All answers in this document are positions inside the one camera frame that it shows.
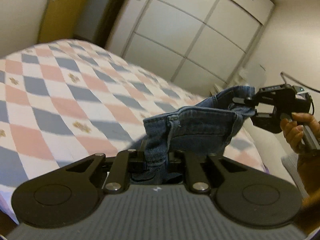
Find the person's right hand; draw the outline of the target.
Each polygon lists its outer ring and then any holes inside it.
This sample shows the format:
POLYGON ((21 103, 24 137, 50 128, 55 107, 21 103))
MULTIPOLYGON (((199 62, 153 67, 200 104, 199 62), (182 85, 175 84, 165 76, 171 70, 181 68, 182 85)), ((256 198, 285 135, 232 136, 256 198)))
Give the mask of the person's right hand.
POLYGON ((305 146, 302 144, 304 132, 300 123, 308 125, 313 135, 319 139, 319 122, 309 113, 292 113, 291 115, 292 121, 283 119, 280 127, 292 150, 297 154, 304 154, 306 153, 305 146))

